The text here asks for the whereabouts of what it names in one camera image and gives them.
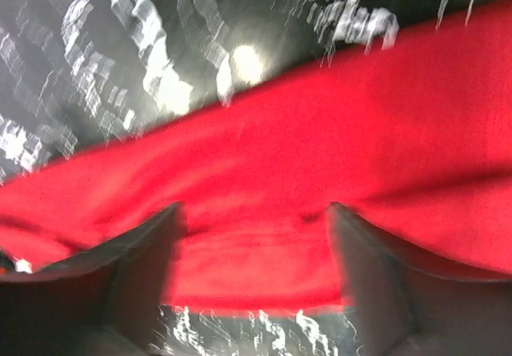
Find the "red fabric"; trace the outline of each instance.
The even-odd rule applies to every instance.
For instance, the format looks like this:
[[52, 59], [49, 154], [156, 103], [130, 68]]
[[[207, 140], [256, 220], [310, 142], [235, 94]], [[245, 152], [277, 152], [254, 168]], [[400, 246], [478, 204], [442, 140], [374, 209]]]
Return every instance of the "red fabric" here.
[[[142, 139], [0, 190], [0, 243], [36, 265], [181, 200], [165, 301], [200, 309], [342, 302], [324, 210], [338, 201], [469, 264], [512, 272], [512, 5], [337, 54]], [[23, 221], [14, 228], [13, 221]]]

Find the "red cloth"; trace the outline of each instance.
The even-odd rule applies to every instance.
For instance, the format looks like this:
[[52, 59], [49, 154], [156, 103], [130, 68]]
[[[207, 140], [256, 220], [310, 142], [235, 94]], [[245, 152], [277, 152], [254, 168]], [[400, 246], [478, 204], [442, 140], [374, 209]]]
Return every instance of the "red cloth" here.
[[[512, 3], [311, 63], [142, 139], [0, 190], [0, 243], [36, 265], [184, 201], [167, 303], [339, 305], [324, 210], [338, 201], [469, 264], [512, 272]], [[23, 228], [13, 222], [23, 221]]]

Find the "red towel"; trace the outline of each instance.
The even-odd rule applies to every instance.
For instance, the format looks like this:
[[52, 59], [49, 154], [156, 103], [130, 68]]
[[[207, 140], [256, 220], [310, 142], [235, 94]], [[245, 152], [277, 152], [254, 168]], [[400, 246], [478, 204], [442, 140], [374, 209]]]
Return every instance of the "red towel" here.
[[18, 178], [0, 190], [0, 243], [40, 266], [184, 201], [166, 303], [339, 305], [324, 216], [337, 201], [436, 253], [512, 272], [511, 19], [508, 1], [468, 26], [460, 14], [439, 32], [404, 30], [392, 50], [343, 51], [230, 108]]

